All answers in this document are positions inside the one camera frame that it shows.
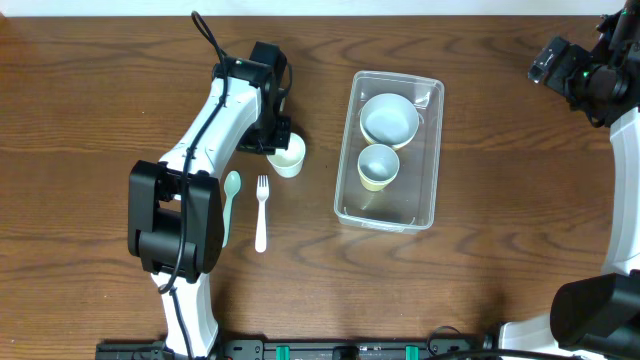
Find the grey plastic bowl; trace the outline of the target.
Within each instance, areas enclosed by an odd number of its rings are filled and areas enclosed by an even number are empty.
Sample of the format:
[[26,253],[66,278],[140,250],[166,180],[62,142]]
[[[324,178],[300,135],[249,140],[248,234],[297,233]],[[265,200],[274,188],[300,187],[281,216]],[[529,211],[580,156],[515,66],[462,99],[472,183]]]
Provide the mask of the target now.
[[384,93],[364,104],[359,125],[362,133],[398,143],[417,134],[420,117],[411,101],[398,94]]

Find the mint green plastic spoon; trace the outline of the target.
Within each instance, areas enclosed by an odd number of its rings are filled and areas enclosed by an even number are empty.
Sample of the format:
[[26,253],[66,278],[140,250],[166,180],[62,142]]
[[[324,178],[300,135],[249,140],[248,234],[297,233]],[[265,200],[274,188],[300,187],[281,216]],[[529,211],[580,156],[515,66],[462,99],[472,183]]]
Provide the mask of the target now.
[[222,247],[227,246],[230,238],[233,201],[235,196],[241,190],[241,187],[242,180],[239,172],[235,170],[229,172],[224,182],[224,193],[226,199],[223,209],[224,239]]

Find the white plastic fork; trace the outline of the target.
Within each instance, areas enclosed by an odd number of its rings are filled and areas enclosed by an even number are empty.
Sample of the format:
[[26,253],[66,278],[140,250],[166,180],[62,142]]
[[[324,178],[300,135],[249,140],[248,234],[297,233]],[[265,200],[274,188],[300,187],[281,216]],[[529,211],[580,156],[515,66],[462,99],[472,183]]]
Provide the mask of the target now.
[[255,250],[264,253],[267,249],[266,202],[270,188],[267,175],[259,175],[257,179],[256,198],[258,200],[258,218],[256,225]]

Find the white plastic cup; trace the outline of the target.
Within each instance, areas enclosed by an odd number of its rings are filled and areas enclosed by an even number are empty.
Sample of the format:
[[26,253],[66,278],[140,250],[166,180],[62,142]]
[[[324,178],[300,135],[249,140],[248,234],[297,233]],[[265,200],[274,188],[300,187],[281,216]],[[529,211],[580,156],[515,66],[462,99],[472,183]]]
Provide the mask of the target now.
[[287,149],[277,149],[273,155],[267,156],[267,160],[279,176],[293,178],[300,173],[305,155],[304,140],[298,134],[292,133]]

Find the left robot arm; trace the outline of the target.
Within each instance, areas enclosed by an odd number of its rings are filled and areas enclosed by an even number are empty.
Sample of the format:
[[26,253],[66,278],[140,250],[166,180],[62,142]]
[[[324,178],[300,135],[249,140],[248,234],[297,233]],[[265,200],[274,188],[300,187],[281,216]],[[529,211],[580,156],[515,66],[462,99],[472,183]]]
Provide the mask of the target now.
[[292,72],[281,49],[258,42],[247,59],[224,57],[212,70],[204,106],[180,141],[157,162],[138,161],[129,175],[128,250],[162,293],[168,326],[154,359],[206,359],[218,324],[209,274],[225,236],[220,177],[236,151],[272,155],[289,145],[283,114]]

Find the yellow plastic cup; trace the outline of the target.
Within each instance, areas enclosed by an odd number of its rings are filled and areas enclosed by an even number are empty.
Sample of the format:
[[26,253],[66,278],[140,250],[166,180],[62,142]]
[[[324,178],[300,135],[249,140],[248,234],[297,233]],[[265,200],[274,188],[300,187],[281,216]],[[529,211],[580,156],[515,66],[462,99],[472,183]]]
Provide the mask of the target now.
[[370,168],[359,168],[358,173],[362,186],[371,192],[383,190],[397,177],[397,172],[387,171],[384,168],[374,170]]

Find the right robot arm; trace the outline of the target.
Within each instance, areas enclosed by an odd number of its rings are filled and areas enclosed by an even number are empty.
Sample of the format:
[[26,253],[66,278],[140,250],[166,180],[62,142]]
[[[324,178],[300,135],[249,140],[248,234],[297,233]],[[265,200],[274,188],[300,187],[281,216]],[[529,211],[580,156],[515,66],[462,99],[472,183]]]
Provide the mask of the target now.
[[601,273],[561,286],[549,314],[501,325],[490,359],[639,356],[639,1],[603,16],[597,30],[592,50],[552,38],[528,77],[609,130],[614,200]]

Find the grey plastic cup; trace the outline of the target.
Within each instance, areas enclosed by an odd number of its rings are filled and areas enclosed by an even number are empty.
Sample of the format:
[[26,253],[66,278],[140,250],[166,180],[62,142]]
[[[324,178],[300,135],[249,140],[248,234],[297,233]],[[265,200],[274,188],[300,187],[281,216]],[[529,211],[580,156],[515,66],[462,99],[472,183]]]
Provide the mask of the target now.
[[391,147],[373,144],[364,148],[359,154],[357,169],[361,176],[370,183],[387,183],[398,175],[400,160]]

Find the white plastic bowl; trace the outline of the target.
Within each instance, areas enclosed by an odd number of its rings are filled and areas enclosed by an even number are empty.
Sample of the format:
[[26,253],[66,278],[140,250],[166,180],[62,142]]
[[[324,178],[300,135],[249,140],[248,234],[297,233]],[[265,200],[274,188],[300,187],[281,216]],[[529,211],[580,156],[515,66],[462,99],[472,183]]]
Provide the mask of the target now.
[[411,137],[408,137],[406,139],[403,139],[401,142],[395,143],[395,142],[390,141],[390,140],[377,139],[377,138],[373,137],[372,135],[370,135],[367,132],[363,132],[362,135],[363,135],[365,141],[369,145],[382,144],[382,145],[386,145],[386,146],[391,147],[394,151],[398,151],[399,149],[407,146],[415,138],[415,136],[411,136]]

